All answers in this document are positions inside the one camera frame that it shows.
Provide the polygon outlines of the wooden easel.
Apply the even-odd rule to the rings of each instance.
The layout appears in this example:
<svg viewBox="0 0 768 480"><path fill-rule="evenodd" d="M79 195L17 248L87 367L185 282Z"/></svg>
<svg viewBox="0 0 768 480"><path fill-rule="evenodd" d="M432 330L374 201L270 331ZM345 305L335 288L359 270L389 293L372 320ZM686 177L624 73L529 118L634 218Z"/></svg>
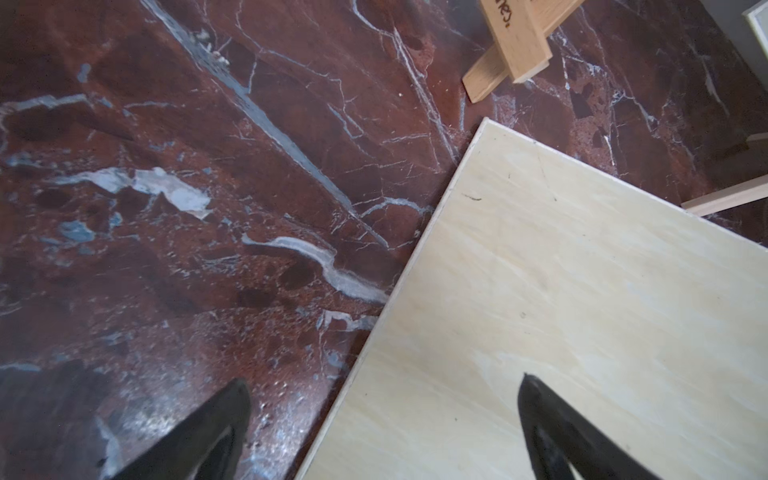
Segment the wooden easel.
<svg viewBox="0 0 768 480"><path fill-rule="evenodd" d="M749 135L744 141L725 149L718 158L731 161L732 158L750 154L767 153L767 133ZM693 215L704 217L767 198L767 175L740 182L727 188L688 200L681 208Z"/></svg>
<svg viewBox="0 0 768 480"><path fill-rule="evenodd" d="M505 79L523 83L548 67L552 58L547 37L583 0L481 0L494 43L462 78L476 104Z"/></svg>

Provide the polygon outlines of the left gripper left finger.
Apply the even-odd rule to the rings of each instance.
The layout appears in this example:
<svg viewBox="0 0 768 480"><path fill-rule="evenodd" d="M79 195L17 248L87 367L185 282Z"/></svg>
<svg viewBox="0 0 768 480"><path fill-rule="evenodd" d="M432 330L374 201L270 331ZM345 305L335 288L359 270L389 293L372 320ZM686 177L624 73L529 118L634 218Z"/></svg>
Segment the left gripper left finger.
<svg viewBox="0 0 768 480"><path fill-rule="evenodd" d="M115 477L232 479L243 450L251 410L246 382L234 379Z"/></svg>

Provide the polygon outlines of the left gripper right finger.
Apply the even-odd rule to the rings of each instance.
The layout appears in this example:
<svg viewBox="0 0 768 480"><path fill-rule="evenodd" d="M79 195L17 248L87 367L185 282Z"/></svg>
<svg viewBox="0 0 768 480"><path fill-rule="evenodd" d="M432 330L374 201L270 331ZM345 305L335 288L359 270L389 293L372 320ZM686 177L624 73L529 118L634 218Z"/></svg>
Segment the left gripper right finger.
<svg viewBox="0 0 768 480"><path fill-rule="evenodd" d="M655 479L538 377L525 374L517 396L537 479Z"/></svg>

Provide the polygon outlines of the plywood board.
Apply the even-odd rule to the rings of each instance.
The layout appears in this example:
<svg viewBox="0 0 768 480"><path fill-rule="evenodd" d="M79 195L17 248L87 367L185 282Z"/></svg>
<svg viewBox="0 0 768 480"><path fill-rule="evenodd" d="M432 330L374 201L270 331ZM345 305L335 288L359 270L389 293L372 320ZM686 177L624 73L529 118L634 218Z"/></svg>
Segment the plywood board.
<svg viewBox="0 0 768 480"><path fill-rule="evenodd" d="M766 249L485 119L298 475L529 479L528 374L662 478L765 478Z"/></svg>

